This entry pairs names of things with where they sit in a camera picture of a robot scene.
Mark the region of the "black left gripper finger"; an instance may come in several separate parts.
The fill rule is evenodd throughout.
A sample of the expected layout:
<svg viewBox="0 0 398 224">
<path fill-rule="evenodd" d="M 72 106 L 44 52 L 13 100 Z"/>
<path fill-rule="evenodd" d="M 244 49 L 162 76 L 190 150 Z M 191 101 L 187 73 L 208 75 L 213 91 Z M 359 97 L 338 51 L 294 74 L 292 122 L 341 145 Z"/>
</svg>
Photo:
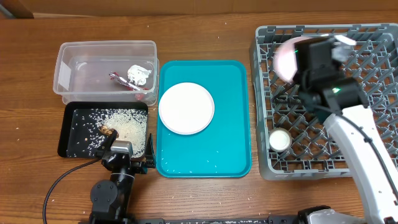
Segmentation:
<svg viewBox="0 0 398 224">
<path fill-rule="evenodd" d="M 154 154 L 154 148 L 153 148 L 153 136 L 150 133 L 147 144 L 146 144 L 146 149 L 145 149 L 145 159 L 146 159 L 146 166 L 148 168 L 155 168 L 155 154 Z"/>
<path fill-rule="evenodd" d="M 105 152 L 109 151 L 113 142 L 118 137 L 118 132 L 113 130 L 113 132 L 103 141 L 103 143 L 97 148 L 95 152 L 95 157 L 103 157 Z"/>
</svg>

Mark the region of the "rice and food waste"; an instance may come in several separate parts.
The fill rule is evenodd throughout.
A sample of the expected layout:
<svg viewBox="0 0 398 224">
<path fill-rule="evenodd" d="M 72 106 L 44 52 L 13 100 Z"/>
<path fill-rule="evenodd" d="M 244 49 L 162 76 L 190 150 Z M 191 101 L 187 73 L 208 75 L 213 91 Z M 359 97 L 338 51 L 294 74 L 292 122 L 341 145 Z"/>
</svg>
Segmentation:
<svg viewBox="0 0 398 224">
<path fill-rule="evenodd" d="M 76 109 L 66 149 L 67 157 L 91 158 L 116 130 L 117 140 L 132 144 L 132 158 L 143 156 L 146 144 L 147 112 L 137 109 Z"/>
</svg>

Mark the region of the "pink plate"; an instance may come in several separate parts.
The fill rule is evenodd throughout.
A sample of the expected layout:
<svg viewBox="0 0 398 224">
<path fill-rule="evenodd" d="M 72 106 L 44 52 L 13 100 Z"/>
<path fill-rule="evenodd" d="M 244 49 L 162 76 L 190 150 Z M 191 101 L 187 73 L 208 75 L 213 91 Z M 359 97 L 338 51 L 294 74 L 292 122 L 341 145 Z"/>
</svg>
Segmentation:
<svg viewBox="0 0 398 224">
<path fill-rule="evenodd" d="M 167 89 L 159 102 L 159 118 L 170 131 L 191 135 L 212 121 L 215 102 L 208 90 L 196 83 L 178 83 Z"/>
</svg>

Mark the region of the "red foil snack wrapper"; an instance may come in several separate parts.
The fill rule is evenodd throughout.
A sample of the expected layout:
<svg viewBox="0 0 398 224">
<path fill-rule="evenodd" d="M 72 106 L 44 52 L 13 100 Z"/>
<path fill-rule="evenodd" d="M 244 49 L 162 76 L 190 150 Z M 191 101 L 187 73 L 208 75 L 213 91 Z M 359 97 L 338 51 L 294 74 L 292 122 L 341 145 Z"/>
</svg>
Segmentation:
<svg viewBox="0 0 398 224">
<path fill-rule="evenodd" d="M 116 72 L 111 72 L 109 74 L 110 78 L 119 84 L 125 86 L 128 90 L 130 91 L 141 91 L 145 90 L 145 88 L 138 87 L 132 83 L 129 83 L 127 80 L 125 80 L 123 77 L 120 77 Z M 139 101 L 143 100 L 145 97 L 146 93 L 138 93 L 135 98 Z"/>
</svg>

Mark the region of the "white tissue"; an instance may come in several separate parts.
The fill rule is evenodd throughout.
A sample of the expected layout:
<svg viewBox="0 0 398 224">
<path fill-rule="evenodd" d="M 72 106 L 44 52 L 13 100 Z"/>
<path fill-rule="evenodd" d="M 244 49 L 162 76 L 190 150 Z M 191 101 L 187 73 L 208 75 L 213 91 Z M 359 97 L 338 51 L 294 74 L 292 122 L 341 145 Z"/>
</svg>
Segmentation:
<svg viewBox="0 0 398 224">
<path fill-rule="evenodd" d="M 147 83 L 147 79 L 151 73 L 151 70 L 148 70 L 142 66 L 132 65 L 127 71 L 127 77 L 130 83 L 144 86 Z"/>
</svg>

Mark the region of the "cream paper cup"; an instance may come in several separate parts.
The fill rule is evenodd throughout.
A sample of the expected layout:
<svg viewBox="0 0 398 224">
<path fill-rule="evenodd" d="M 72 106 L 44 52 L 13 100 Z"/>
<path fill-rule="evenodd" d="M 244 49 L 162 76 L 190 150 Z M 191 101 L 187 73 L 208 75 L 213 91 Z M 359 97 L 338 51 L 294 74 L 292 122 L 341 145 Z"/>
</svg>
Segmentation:
<svg viewBox="0 0 398 224">
<path fill-rule="evenodd" d="M 292 136 L 284 128 L 275 128 L 269 133 L 269 145 L 274 152 L 284 152 L 292 145 Z"/>
</svg>

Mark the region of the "pink bowl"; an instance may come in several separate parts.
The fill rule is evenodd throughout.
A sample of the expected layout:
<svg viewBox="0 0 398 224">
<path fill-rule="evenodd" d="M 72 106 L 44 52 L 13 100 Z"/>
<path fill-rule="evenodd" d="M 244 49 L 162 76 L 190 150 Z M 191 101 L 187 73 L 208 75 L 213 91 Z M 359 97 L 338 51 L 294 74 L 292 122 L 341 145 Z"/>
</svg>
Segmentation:
<svg viewBox="0 0 398 224">
<path fill-rule="evenodd" d="M 295 37 L 285 41 L 277 49 L 274 55 L 273 67 L 276 75 L 286 83 L 292 83 L 293 77 L 297 72 L 297 63 L 295 57 L 295 43 L 308 40 L 309 37 Z"/>
</svg>

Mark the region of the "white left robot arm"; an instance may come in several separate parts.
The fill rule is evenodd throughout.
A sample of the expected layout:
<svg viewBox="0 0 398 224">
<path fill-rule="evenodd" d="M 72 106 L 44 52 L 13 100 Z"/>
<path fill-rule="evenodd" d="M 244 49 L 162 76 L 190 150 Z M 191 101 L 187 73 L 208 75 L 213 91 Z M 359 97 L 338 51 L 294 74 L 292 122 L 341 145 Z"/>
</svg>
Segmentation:
<svg viewBox="0 0 398 224">
<path fill-rule="evenodd" d="M 117 135 L 113 131 L 96 151 L 96 157 L 111 172 L 111 177 L 97 182 L 91 189 L 90 223 L 137 223 L 134 215 L 127 212 L 135 175 L 146 174 L 149 168 L 156 167 L 151 134 L 142 159 L 131 159 L 131 143 L 118 141 Z"/>
</svg>

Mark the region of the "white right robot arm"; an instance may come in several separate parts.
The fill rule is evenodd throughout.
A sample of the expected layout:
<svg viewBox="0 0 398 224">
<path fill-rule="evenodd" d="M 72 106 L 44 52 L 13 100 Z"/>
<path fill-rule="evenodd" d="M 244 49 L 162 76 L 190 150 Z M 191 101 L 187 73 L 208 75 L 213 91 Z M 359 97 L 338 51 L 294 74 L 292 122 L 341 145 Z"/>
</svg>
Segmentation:
<svg viewBox="0 0 398 224">
<path fill-rule="evenodd" d="M 359 82 L 341 70 L 356 41 L 343 35 L 293 44 L 298 97 L 337 143 L 359 190 L 367 223 L 397 223 L 397 168 Z"/>
</svg>

